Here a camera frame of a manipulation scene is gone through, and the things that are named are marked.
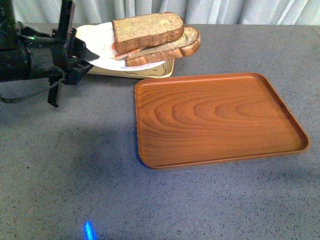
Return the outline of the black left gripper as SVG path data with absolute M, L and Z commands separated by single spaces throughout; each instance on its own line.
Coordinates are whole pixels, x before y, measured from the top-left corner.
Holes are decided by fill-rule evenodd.
M 93 67 L 88 61 L 100 57 L 76 37 L 77 30 L 72 27 L 74 9 L 72 0 L 63 0 L 58 28 L 51 35 L 31 28 L 24 35 L 30 67 L 27 79 L 48 78 L 47 102 L 55 108 L 59 106 L 62 84 L 77 85 Z

